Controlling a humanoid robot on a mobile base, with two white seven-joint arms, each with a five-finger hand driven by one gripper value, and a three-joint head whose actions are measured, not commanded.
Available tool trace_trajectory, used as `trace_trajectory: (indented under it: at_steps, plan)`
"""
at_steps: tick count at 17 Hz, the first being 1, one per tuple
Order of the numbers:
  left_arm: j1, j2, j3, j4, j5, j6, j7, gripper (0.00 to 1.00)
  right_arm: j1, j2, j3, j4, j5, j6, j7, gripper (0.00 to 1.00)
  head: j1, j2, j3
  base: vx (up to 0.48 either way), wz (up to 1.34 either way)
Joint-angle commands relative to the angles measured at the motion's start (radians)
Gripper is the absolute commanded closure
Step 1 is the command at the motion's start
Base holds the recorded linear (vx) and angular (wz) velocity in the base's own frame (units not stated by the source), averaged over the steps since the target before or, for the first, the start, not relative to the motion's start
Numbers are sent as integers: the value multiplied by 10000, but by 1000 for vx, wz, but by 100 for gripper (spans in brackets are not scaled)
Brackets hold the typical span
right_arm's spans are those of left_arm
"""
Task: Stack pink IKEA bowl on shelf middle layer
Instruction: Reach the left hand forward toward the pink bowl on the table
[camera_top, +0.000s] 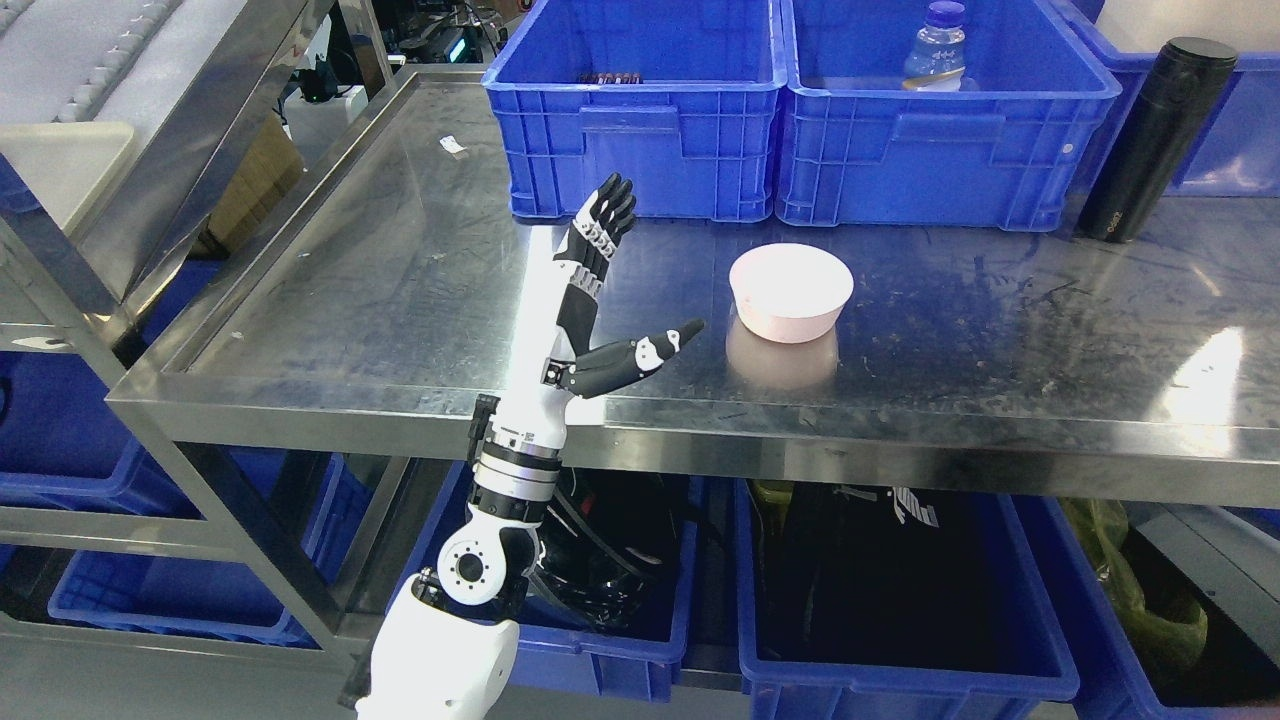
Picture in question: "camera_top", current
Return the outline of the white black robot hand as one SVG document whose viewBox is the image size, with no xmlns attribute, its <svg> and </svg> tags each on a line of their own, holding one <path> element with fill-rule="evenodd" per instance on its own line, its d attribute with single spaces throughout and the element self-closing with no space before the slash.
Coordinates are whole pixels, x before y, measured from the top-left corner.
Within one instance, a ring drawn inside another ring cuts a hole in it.
<svg viewBox="0 0 1280 720">
<path fill-rule="evenodd" d="M 593 346 L 599 297 L 637 220 L 634 183 L 618 173 L 591 191 L 549 258 L 532 264 L 532 315 L 520 324 L 511 377 L 483 443 L 485 462 L 552 471 L 573 398 L 595 398 L 657 374 L 705 327 L 701 318 L 635 340 Z"/>
</svg>

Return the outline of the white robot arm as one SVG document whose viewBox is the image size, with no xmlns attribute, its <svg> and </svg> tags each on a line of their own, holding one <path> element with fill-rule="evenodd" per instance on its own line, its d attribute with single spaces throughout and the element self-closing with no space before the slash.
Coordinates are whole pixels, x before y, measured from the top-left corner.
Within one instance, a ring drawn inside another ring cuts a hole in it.
<svg viewBox="0 0 1280 720">
<path fill-rule="evenodd" d="M 360 719 L 483 719 L 512 673 L 515 620 L 561 473 L 554 448 L 485 442 L 468 520 L 394 594 L 372 641 Z"/>
</svg>

